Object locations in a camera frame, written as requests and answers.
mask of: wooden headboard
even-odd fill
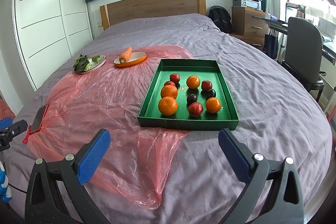
[[[104,30],[134,18],[193,13],[206,15],[205,0],[121,0],[100,6],[101,24]]]

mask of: wooden nightstand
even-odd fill
[[[254,16],[264,18],[266,13],[252,8],[233,6],[233,32],[229,35],[262,51],[265,44],[265,34],[268,33],[268,25]]]
[[[232,37],[238,38],[241,41],[244,41],[245,43],[257,48],[258,50],[263,50],[265,39],[258,38],[258,37],[245,37],[243,35],[239,35],[237,33],[229,33]]]

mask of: orange oval dish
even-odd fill
[[[114,65],[118,68],[127,68],[127,67],[131,67],[137,64],[140,64],[141,62],[143,62],[147,57],[147,54],[145,52],[133,52],[131,54],[131,58],[128,62],[125,62],[123,64],[121,64],[119,62],[119,57],[117,57],[114,60]]]

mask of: leafy green vegetable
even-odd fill
[[[100,55],[96,55],[96,56],[92,57],[93,62],[99,63],[100,60],[101,60]]]
[[[84,72],[85,68],[89,64],[89,60],[87,58],[87,55],[83,56],[82,54],[75,59],[75,63],[73,65],[75,72]]]
[[[88,63],[88,64],[86,65],[84,71],[88,71],[89,69],[91,69],[91,64],[90,64],[90,63]]]

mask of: white wardrobe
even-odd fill
[[[14,0],[17,46],[36,90],[92,40],[85,0]]]

